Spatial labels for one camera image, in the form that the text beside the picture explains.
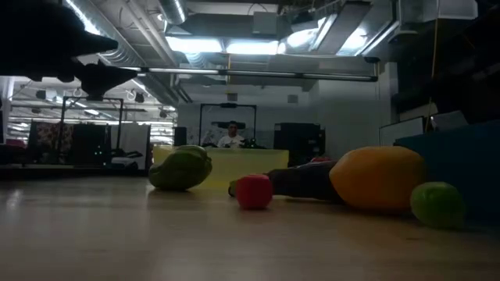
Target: man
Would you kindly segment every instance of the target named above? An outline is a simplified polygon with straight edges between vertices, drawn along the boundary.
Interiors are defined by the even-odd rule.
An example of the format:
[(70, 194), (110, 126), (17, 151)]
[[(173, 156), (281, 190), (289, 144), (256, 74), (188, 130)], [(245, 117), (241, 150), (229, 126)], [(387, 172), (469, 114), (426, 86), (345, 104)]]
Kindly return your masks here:
[(238, 124), (230, 121), (227, 127), (227, 136), (221, 137), (217, 146), (219, 148), (238, 148), (244, 138), (238, 135)]

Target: ceiling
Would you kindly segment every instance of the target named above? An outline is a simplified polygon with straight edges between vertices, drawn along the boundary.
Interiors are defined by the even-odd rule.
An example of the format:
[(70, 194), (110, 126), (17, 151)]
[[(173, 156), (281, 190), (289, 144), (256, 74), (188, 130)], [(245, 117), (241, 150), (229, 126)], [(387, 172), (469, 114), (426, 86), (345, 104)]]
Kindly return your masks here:
[[(391, 34), (388, 34), (378, 44), (373, 44), (376, 45), (375, 48), (366, 53), (361, 52), (396, 20), (395, 3), (392, 0), (354, 2), (348, 0), (336, 2), (331, 0), (259, 0), (257, 3), (247, 0), (184, 0), (183, 3), (189, 11), (186, 22), (179, 27), (167, 26), (168, 28), (166, 28), (162, 16), (160, 16), (163, 14), (159, 8), (159, 0), (64, 0), (63, 2), (77, 11), (77, 15), (84, 21), (87, 31), (112, 37), (120, 45), (120, 49), (116, 53), (126, 58), (133, 57), (132, 59), (123, 60), (123, 62), (117, 62), (111, 52), (79, 58), (85, 64), (95, 63), (98, 59), (101, 59), (116, 66), (198, 68), (196, 66), (201, 63), (205, 67), (217, 69), (340, 73), (368, 76), (374, 74), (373, 64), (368, 63), (361, 55), (353, 55), (376, 56), (383, 61), (395, 60), (398, 58), (398, 54), (402, 53), (400, 51), (405, 46), (405, 44), (388, 44), (388, 38), (391, 37)], [(231, 34), (230, 30), (236, 29), (236, 25), (220, 24), (216, 28), (216, 26), (213, 26), (216, 21), (222, 23), (227, 16), (234, 16), (235, 19), (253, 18), (254, 12), (266, 10), (267, 12), (279, 12), (280, 16), (290, 17), (289, 15), (296, 15), (296, 11), (308, 9), (314, 9), (315, 11), (312, 13), (315, 15), (315, 19), (308, 23), (318, 22), (317, 28), (312, 32), (313, 37), (311, 37), (310, 42), (305, 44), (305, 47), (286, 48), (286, 52), (282, 55), (239, 55), (201, 52), (197, 54), (200, 60), (193, 62), (189, 54), (186, 55), (183, 52), (172, 50), (165, 38), (165, 32), (167, 32), (167, 35), (172, 32), (184, 32), (183, 36), (185, 37), (199, 37), (199, 34), (196, 33), (200, 30), (213, 28), (214, 30), (218, 29), (216, 32), (220, 36), (217, 40), (227, 49), (226, 44), (231, 43), (233, 38), (229, 37), (229, 35), (226, 37), (224, 32)], [(204, 16), (207, 21), (201, 23), (192, 21), (200, 16)], [(191, 24), (191, 31), (194, 33), (186, 35), (186, 31), (182, 31), (182, 27), (186, 27), (188, 23)], [(300, 26), (300, 24), (293, 23), (291, 25), (292, 28), (297, 26)], [(353, 37), (355, 41), (361, 40), (361, 44), (357, 49), (345, 49), (348, 41)], [(288, 39), (289, 37), (284, 37), (279, 40), (290, 47)], [(316, 41), (320, 45), (336, 46), (334, 47), (335, 51), (322, 48), (315, 49), (313, 45)], [(338, 53), (337, 48), (340, 47), (348, 56), (335, 56)], [(124, 119), (144, 121), (159, 119), (162, 104), (176, 107), (179, 104), (190, 102), (227, 102), (226, 93), (229, 92), (237, 93), (237, 102), (240, 103), (307, 106), (309, 103), (308, 92), (315, 82), (315, 80), (253, 76), (227, 77), (183, 74), (174, 77), (170, 74), (160, 73), (148, 75), (148, 77), (138, 77), (134, 81), (122, 84), (109, 91), (106, 97), (123, 98), (125, 100), (126, 110), (129, 110), (129, 112), (124, 116)], [(73, 95), (73, 92), (80, 86), (78, 81), (63, 84), (55, 79), (45, 79), (42, 82), (35, 83), (26, 78), (19, 78), (16, 82), (15, 91), (18, 91), (21, 85), (28, 83), (29, 87), (24, 88), (14, 97), (13, 103), (17, 105), (13, 111), (14, 116), (33, 116), (30, 107), (36, 106), (43, 107), (42, 113), (38, 113), (38, 116), (60, 116), (60, 109), (49, 108), (50, 105), (58, 106), (58, 104), (55, 101), (37, 99), (35, 97), (36, 91), (54, 89), (58, 90), (58, 94)], [(183, 91), (177, 91), (177, 86), (173, 87), (174, 84), (181, 87)], [(135, 102), (134, 93), (144, 94), (144, 103)], [(290, 103), (290, 96), (296, 96), (296, 98), (291, 97), (296, 102)], [(85, 105), (96, 108), (114, 108), (110, 104), (97, 105), (94, 102), (86, 102)], [(73, 110), (68, 112), (67, 116), (68, 118), (82, 118), (82, 112), (83, 110)], [(103, 115), (99, 116), (99, 118), (113, 119), (118, 116), (118, 113), (114, 111), (106, 111), (106, 113), (109, 116)], [(168, 118), (175, 120), (176, 115), (170, 113)]]

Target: wall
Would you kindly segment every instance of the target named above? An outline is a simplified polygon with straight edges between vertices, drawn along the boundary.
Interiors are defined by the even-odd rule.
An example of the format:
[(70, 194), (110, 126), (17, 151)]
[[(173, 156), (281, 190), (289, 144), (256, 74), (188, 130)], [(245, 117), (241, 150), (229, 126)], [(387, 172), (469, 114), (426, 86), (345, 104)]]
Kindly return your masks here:
[[(177, 125), (198, 128), (200, 105), (180, 105), (177, 108)], [(248, 109), (221, 109), (219, 107), (204, 107), (202, 128), (209, 126), (211, 121), (243, 122), (247, 127), (253, 127), (253, 111)], [(267, 148), (273, 147), (274, 124), (276, 123), (317, 123), (313, 108), (308, 107), (257, 107), (257, 141)]]
[(391, 106), (396, 73), (395, 65), (387, 64), (376, 83), (318, 81), (310, 99), (326, 130), (328, 156), (339, 159), (352, 149), (380, 144), (379, 128), (397, 121)]

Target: light fixture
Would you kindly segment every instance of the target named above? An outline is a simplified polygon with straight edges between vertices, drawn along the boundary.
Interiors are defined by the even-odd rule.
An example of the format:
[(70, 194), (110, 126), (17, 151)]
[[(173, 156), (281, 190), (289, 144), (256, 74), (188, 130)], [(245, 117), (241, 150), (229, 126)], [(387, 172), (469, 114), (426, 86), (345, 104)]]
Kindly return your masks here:
[(297, 48), (314, 39), (317, 32), (318, 32), (317, 28), (297, 31), (288, 36), (287, 43), (290, 45), (290, 47)]
[(255, 41), (232, 41), (226, 48), (226, 52), (239, 55), (275, 55), (278, 49), (278, 41), (255, 42)]
[(98, 116), (100, 113), (97, 110), (94, 109), (85, 109), (86, 113), (92, 114), (93, 116)]
[[(52, 121), (52, 122), (59, 122), (59, 118), (43, 118), (43, 117), (16, 117), (12, 116), (9, 117), (9, 119), (12, 120), (26, 120), (26, 121)], [(64, 122), (93, 122), (93, 123), (108, 123), (110, 125), (118, 125), (118, 121), (109, 121), (109, 120), (103, 120), (103, 119), (64, 119)], [(133, 123), (133, 121), (122, 121), (122, 124), (125, 123)]]
[(84, 23), (85, 31), (90, 32), (95, 35), (102, 35), (101, 32), (95, 27), (94, 24), (82, 13), (82, 11), (73, 3), (71, 0), (66, 0), (66, 3), (70, 8), (77, 14), (78, 18)]
[(18, 131), (24, 131), (24, 128), (19, 127), (19, 126), (10, 125), (10, 124), (9, 124), (9, 128), (14, 129), (14, 130), (18, 130)]
[(287, 45), (285, 43), (280, 43), (278, 45), (278, 54), (284, 54), (285, 52), (287, 52)]
[(173, 125), (172, 122), (164, 122), (164, 121), (137, 121), (139, 125)]
[(166, 37), (166, 41), (169, 43), (172, 50), (178, 52), (197, 53), (222, 51), (222, 46), (218, 39)]

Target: pipe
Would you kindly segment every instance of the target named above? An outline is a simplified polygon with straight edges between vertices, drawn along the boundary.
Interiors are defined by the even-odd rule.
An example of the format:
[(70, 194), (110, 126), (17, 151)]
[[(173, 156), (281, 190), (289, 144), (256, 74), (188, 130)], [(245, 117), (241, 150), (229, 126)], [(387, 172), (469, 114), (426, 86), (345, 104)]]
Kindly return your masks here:
[(186, 21), (186, 4), (183, 0), (159, 0), (159, 7), (167, 23), (179, 25)]
[(169, 44), (166, 42), (165, 35), (162, 32), (162, 35), (160, 35), (156, 31), (156, 26), (151, 22), (149, 19), (148, 15), (144, 12), (142, 7), (139, 6), (137, 1), (135, 0), (128, 0), (128, 2), (134, 7), (135, 11), (137, 14), (141, 17), (142, 21), (146, 24), (148, 27), (149, 31), (153, 34), (153, 37), (158, 41), (160, 47), (163, 49), (163, 51), (168, 55), (170, 61), (172, 62), (173, 66), (177, 65), (176, 59), (175, 59), (175, 54), (173, 53), (172, 49), (170, 48)]
[(155, 51), (158, 53), (158, 55), (163, 59), (164, 62), (166, 62), (168, 65), (176, 65), (172, 59), (168, 56), (168, 54), (159, 46), (159, 43), (155, 41), (149, 32), (146, 30), (144, 25), (142, 25), (142, 22), (138, 19), (138, 17), (135, 15), (134, 11), (130, 8), (126, 0), (121, 0), (123, 7), (127, 12), (130, 13), (130, 16), (132, 17), (132, 21), (134, 22), (135, 26), (141, 31), (142, 35), (146, 37), (146, 40), (151, 44), (151, 46), (155, 49)]
[(231, 75), (231, 76), (257, 76), (278, 77), (314, 80), (340, 80), (353, 82), (377, 82), (378, 76), (360, 76), (350, 74), (333, 73), (291, 73), (276, 71), (235, 70), (235, 69), (181, 69), (161, 67), (122, 67), (123, 69), (135, 70), (141, 73), (175, 73), (175, 74), (202, 74), (202, 75)]
[[(93, 2), (89, 0), (66, 0), (66, 3), (84, 23), (91, 24), (101, 35), (118, 41), (116, 50), (98, 54), (107, 64), (112, 66), (146, 66), (145, 60)], [(145, 87), (151, 90), (153, 96), (162, 104), (176, 105), (178, 103), (179, 97), (168, 87), (165, 87), (156, 75), (147, 74), (145, 77), (138, 77), (136, 80), (142, 82)]]

